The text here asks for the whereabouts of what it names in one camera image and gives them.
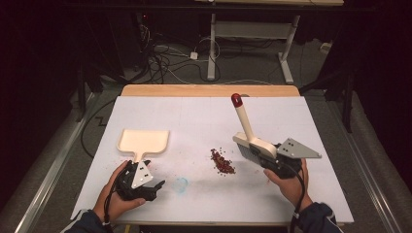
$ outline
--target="metal bracket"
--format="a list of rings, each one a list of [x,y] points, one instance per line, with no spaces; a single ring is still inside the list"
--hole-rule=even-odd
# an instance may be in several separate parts
[[[131,188],[137,188],[149,181],[151,181],[154,177],[149,172],[148,167],[142,161],[139,162],[137,165],[136,173],[134,174],[133,183],[131,184]]]
[[[285,143],[283,143],[276,150],[278,153],[289,157],[289,158],[321,158],[322,155],[318,152],[304,146],[298,141],[288,138]]]

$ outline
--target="table leg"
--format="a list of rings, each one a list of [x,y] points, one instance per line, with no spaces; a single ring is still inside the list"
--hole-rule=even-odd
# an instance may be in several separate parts
[[[289,30],[288,38],[286,41],[286,47],[284,52],[279,52],[279,62],[281,63],[282,71],[284,73],[285,81],[287,84],[293,84],[293,78],[291,74],[291,69],[288,65],[288,54],[292,46],[294,33],[296,32],[297,24],[299,23],[300,16],[295,16],[293,19],[293,23]]]
[[[209,63],[207,68],[207,80],[213,81],[215,79],[215,39],[216,39],[216,14],[212,14],[212,20],[210,22],[210,50],[209,50]]]

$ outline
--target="red tip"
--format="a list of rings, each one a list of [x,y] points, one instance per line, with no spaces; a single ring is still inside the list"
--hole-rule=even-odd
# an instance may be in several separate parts
[[[233,106],[235,108],[239,108],[240,106],[243,105],[242,97],[240,96],[240,94],[238,93],[232,94],[231,99],[232,99]]]

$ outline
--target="brush handle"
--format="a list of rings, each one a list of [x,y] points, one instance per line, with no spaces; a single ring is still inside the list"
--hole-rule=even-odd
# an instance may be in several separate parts
[[[248,115],[246,114],[245,107],[243,106],[242,97],[238,93],[234,93],[231,96],[233,106],[245,131],[246,138],[251,142],[254,138],[254,132],[252,132],[251,124],[249,123]]]

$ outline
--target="person's left hand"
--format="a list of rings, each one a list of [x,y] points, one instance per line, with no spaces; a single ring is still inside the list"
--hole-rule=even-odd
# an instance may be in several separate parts
[[[127,161],[124,161],[121,166],[119,166],[110,177],[108,183],[104,185],[102,191],[100,192],[99,198],[97,198],[96,205],[93,208],[93,211],[99,216],[100,220],[104,222],[104,202],[106,197],[110,193],[110,189],[112,188],[112,184],[115,182],[116,176],[121,170],[126,166]],[[124,212],[139,207],[145,204],[146,200],[143,198],[137,198],[131,201],[123,201],[121,200],[120,196],[117,192],[112,194],[112,199],[110,201],[109,206],[109,216],[110,221],[117,219],[121,216]]]

